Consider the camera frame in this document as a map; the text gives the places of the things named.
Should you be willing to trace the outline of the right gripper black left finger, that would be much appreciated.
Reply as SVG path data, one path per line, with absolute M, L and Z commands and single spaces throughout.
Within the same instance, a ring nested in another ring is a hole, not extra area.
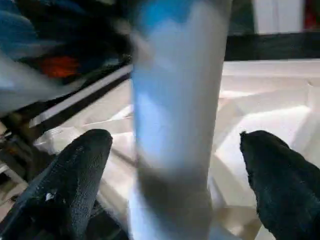
M 111 146 L 105 129 L 74 139 L 16 199 L 0 223 L 0 238 L 83 239 Z

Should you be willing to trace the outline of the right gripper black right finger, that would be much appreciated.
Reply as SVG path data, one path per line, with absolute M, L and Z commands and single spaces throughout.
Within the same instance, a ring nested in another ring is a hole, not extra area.
M 320 238 L 320 170 L 276 135 L 240 133 L 256 212 L 277 240 Z

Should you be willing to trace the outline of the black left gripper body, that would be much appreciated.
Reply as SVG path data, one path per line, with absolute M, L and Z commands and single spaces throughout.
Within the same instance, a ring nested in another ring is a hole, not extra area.
M 116 2 L 17 0 L 34 30 L 35 55 L 19 60 L 51 79 L 70 84 L 99 69 L 114 70 L 131 60 L 131 43 L 118 30 Z

